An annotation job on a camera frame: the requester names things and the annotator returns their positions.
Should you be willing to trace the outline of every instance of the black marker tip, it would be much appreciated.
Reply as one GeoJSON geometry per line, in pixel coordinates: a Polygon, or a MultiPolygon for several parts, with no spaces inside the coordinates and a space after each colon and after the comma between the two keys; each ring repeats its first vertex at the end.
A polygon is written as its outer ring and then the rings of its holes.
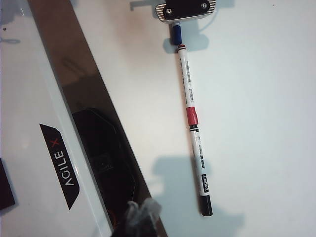
{"type": "Polygon", "coordinates": [[[211,205],[211,198],[209,195],[207,196],[200,196],[200,205],[201,205],[201,213],[203,216],[211,216],[213,215],[212,205],[211,205]]]}

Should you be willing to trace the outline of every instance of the black bracket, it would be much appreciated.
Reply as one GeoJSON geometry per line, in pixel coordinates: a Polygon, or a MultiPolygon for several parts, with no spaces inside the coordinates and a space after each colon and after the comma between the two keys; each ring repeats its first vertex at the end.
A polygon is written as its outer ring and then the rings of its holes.
{"type": "Polygon", "coordinates": [[[208,12],[208,0],[166,0],[163,15],[166,20],[200,16],[208,12]]]}

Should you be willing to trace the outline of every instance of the black object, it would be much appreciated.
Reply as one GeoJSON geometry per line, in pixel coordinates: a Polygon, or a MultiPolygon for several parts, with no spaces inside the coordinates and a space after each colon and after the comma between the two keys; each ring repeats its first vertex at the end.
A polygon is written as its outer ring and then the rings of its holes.
{"type": "Polygon", "coordinates": [[[15,204],[8,178],[0,158],[0,210],[15,204]]]}
{"type": "Polygon", "coordinates": [[[122,220],[137,185],[114,125],[93,108],[73,114],[80,138],[114,228],[122,220]]]}
{"type": "Polygon", "coordinates": [[[63,138],[60,132],[47,125],[40,124],[51,160],[63,190],[67,206],[73,206],[79,194],[79,183],[76,178],[73,166],[68,156],[63,138]]]}
{"type": "Polygon", "coordinates": [[[200,196],[200,208],[201,208],[201,213],[203,216],[211,216],[213,215],[212,211],[212,205],[211,205],[211,198],[209,195],[207,196],[200,196]]]}
{"type": "Polygon", "coordinates": [[[167,20],[199,16],[205,14],[210,8],[208,0],[166,0],[163,15],[167,20]]]}

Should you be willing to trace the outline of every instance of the agile x logo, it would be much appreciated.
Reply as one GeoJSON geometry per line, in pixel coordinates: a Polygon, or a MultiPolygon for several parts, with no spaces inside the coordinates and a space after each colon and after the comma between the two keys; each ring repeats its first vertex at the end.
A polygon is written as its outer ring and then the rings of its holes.
{"type": "Polygon", "coordinates": [[[60,132],[54,127],[40,124],[40,128],[70,210],[78,197],[79,183],[70,162],[63,138],[60,132]]]}

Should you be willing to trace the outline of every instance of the black panel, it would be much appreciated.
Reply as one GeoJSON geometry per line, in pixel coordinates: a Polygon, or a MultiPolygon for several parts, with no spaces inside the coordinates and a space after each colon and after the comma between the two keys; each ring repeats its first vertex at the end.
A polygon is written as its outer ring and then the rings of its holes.
{"type": "Polygon", "coordinates": [[[209,7],[208,0],[166,0],[163,15],[167,20],[199,16],[205,14],[209,7]],[[167,9],[171,9],[171,14],[166,13],[167,9]]]}
{"type": "Polygon", "coordinates": [[[134,200],[137,182],[128,165],[127,153],[114,125],[96,109],[73,114],[102,199],[116,228],[134,200]]]}
{"type": "Polygon", "coordinates": [[[70,162],[63,138],[60,132],[50,126],[40,124],[44,139],[54,164],[56,174],[63,190],[68,208],[70,209],[79,194],[79,184],[70,162]]]}

